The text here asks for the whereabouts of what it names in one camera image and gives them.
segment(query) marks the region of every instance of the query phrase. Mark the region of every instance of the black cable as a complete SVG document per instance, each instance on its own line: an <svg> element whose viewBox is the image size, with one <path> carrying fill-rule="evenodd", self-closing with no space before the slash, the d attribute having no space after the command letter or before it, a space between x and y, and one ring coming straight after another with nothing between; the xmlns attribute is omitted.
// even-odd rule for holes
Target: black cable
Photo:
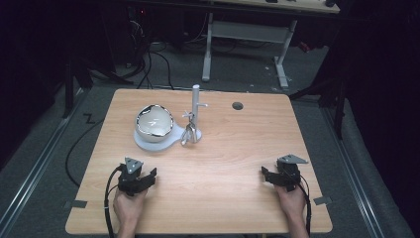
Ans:
<svg viewBox="0 0 420 238"><path fill-rule="evenodd" d="M287 171L284 171L285 174L287 174L290 179L296 181ZM306 192L305 188L303 188L303 186L300 184L300 182L296 181L296 184L299 186L299 188L302 190L303 192L303 197L305 198L306 201L306 231L308 232L308 236L311 236L311 218L312 218L312 207L311 207L311 200L309 198L309 185L308 182L306 181L306 179L303 176L300 176L301 178L303 178L303 180L306 183L306 187L308 188L308 192Z"/></svg>
<svg viewBox="0 0 420 238"><path fill-rule="evenodd" d="M253 45L250 45L250 44L245 44L243 42L244 41L238 41L237 44L241 47L252 48L252 49L259 49L259 48L266 47L267 45L273 45L273 43L264 42L264 43L260 43L258 46L253 46Z"/></svg>
<svg viewBox="0 0 420 238"><path fill-rule="evenodd" d="M130 24L136 26L136 31L132 33L131 37L134 44L134 61L137 62L137 67L127 74L119 76L120 78L127 79L135 76L145 69L145 61L143 60L143 54L149 50L150 44L149 39L152 33L149 30L145 30L144 26L139 24L137 20L130 20ZM100 80L109 80L110 77L104 77L90 71L90 75Z"/></svg>
<svg viewBox="0 0 420 238"><path fill-rule="evenodd" d="M201 26L201 30L200 30L200 32L197 34L197 36L194 38L194 39L192 39L192 40L190 40L190 41L187 41L187 42L185 42L185 43L193 43L193 42L196 42L196 41L201 41L202 39L207 39L206 37L202 37L201 39L199 39L200 37L201 37L201 35L203 34L203 32L204 32L204 29L206 28L206 25L208 25L208 23L207 23L207 18L209 17L209 14L208 13L206 13L206 15L204 16L204 20L203 20L203 25Z"/></svg>
<svg viewBox="0 0 420 238"><path fill-rule="evenodd" d="M170 66L169 66L169 61L163 56L163 55L161 55L161 54L159 54L159 53L156 53L156 52L152 52L152 54L155 54L155 55L158 55L158 56L160 56L162 59L164 59L164 61L166 62L166 65L167 65L167 83L169 84L169 86L170 86L170 88L172 89L172 90L175 90L174 88L173 88L173 85L172 85L172 83L170 82Z"/></svg>
<svg viewBox="0 0 420 238"><path fill-rule="evenodd" d="M68 159L70 158L71 152L74 150L74 148L77 146L77 144L80 142L80 140L93 128L95 128L97 125L101 124L105 119L102 119L95 123L95 125L91 126L89 129L87 129L79 138L77 138L76 142L71 146L70 150L67 153L67 157L65 158L65 172L67 173L68 178L77 186L80 187L80 183L78 183L70 174L70 171L68 170Z"/></svg>
<svg viewBox="0 0 420 238"><path fill-rule="evenodd" d="M206 40L206 38L199 39L199 40L197 40L195 42L184 43L184 46L187 47L187 48L189 48L189 49L200 50L200 49L203 49L203 48L206 47L206 43L200 43L203 40Z"/></svg>
<svg viewBox="0 0 420 238"><path fill-rule="evenodd" d="M152 51L153 53L162 52L162 51L166 50L166 48L167 48L167 43L166 42L154 42L154 43L151 43L151 45L158 45L158 44L163 44L163 47L161 49Z"/></svg>
<svg viewBox="0 0 420 238"><path fill-rule="evenodd" d="M114 187L112 187L112 189L109 189L109 185L111 184L111 180L114 177L114 174L118 171L122 170L122 166L120 165L119 167L115 168L115 170L112 172L112 174L109 176L108 178L108 182L106 183L106 188L105 188L105 198L104 198L104 211L105 211L105 220L106 220L106 225L108 228L108 234L110 238L114 238L114 230L112 229L112 223L111 223L111 216L109 214L109 193L111 192L112 189L114 189Z"/></svg>
<svg viewBox="0 0 420 238"><path fill-rule="evenodd" d="M149 56L149 68L148 68L148 71L145 73L145 76L142 78L142 80L140 81L139 85L137 86L137 89L139 89L142 86L143 82L148 77L149 72L151 71L151 68L152 68L151 51L148 51L148 56Z"/></svg>
<svg viewBox="0 0 420 238"><path fill-rule="evenodd" d="M218 52L218 53L229 53L229 52L233 51L237 47L238 40L226 40L226 41L222 41L222 40L219 39L219 43L221 43L222 45L223 45L224 42L233 42L233 45L232 45L232 47L230 49L228 49L226 51L218 51L218 50L214 49L213 47L211 49L214 52Z"/></svg>
<svg viewBox="0 0 420 238"><path fill-rule="evenodd" d="M148 89L154 89L154 86L152 85L151 80L149 79L148 76L146 77L146 81L148 82Z"/></svg>
<svg viewBox="0 0 420 238"><path fill-rule="evenodd" d="M112 190L114 190L115 189L115 187L117 187L118 185L116 184L116 185L114 185L113 187L111 187L111 189L109 189L109 192L108 192L108 195L111 193L111 191Z"/></svg>

